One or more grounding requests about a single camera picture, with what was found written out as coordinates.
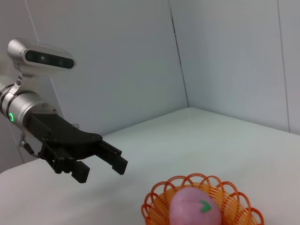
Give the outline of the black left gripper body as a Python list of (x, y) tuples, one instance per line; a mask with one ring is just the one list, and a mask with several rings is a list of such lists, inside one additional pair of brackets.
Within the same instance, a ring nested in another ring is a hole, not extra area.
[(47, 160), (88, 158), (103, 139), (98, 134), (77, 129), (57, 114), (30, 113), (25, 127), (42, 143), (39, 155)]

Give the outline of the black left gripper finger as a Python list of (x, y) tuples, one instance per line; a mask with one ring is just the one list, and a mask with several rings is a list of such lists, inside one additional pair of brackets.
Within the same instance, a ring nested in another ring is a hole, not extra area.
[(125, 173), (128, 164), (128, 161), (125, 160), (121, 154), (122, 151), (105, 141), (101, 141), (98, 144), (98, 149), (96, 151), (96, 156), (111, 165), (112, 169), (119, 175), (123, 175)]
[(45, 160), (57, 174), (71, 173), (71, 176), (79, 183), (87, 181), (90, 168), (59, 145), (43, 143), (40, 158)]

